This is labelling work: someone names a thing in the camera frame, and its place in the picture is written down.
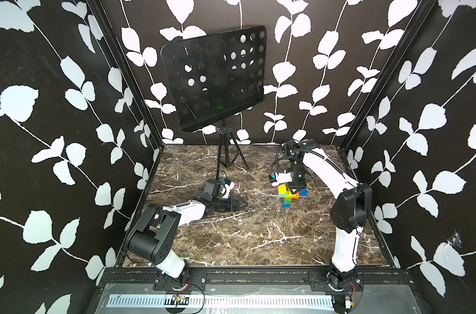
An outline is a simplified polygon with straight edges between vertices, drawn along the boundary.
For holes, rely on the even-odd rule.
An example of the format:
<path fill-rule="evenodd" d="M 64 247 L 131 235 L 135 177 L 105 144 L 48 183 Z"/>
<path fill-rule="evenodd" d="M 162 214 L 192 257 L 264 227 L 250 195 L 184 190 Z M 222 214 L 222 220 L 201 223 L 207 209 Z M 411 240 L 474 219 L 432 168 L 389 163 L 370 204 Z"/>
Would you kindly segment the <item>yellow square lego brick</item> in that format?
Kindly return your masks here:
<path fill-rule="evenodd" d="M 280 198 L 285 198 L 287 194 L 287 187 L 285 184 L 281 184 L 278 186 L 278 196 Z"/>

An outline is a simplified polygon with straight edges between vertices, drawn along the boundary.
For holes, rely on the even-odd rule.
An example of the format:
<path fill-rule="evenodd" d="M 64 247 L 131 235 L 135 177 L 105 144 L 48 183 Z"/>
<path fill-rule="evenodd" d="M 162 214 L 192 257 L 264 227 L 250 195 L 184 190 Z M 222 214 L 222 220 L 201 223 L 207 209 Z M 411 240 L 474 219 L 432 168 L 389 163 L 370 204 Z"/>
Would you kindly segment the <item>blue lego brick pair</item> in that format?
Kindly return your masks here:
<path fill-rule="evenodd" d="M 307 189 L 303 189 L 302 191 L 299 192 L 299 197 L 305 198 L 307 197 L 307 194 L 308 194 Z"/>

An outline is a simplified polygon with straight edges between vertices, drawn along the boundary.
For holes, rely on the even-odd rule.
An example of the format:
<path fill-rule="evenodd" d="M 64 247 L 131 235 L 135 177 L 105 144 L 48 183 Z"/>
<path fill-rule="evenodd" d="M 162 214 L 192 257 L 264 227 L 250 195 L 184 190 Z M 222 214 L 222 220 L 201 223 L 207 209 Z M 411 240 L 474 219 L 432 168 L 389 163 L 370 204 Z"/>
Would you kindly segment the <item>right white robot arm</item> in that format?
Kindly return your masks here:
<path fill-rule="evenodd" d="M 346 174 L 312 139 L 279 146 L 274 165 L 277 172 L 269 175 L 269 180 L 278 188 L 285 208 L 293 199 L 307 197 L 306 176 L 310 174 L 315 174 L 334 196 L 330 218 L 336 239 L 328 280 L 333 289 L 340 289 L 356 277 L 358 243 L 372 206 L 372 188 Z"/>

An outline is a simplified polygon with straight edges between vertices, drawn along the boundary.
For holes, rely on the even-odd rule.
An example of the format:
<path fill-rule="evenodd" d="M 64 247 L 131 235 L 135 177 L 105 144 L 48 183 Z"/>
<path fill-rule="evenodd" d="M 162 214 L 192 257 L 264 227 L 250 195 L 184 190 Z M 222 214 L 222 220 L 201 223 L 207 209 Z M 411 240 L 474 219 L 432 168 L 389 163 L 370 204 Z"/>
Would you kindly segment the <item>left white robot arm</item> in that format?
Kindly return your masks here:
<path fill-rule="evenodd" d="M 217 212 L 247 207 L 243 197 L 231 194 L 234 188 L 235 183 L 229 179 L 209 179 L 194 199 L 177 205 L 150 204 L 126 237 L 126 249 L 154 264 L 173 281 L 188 282 L 188 264 L 172 250 L 177 230 Z"/>

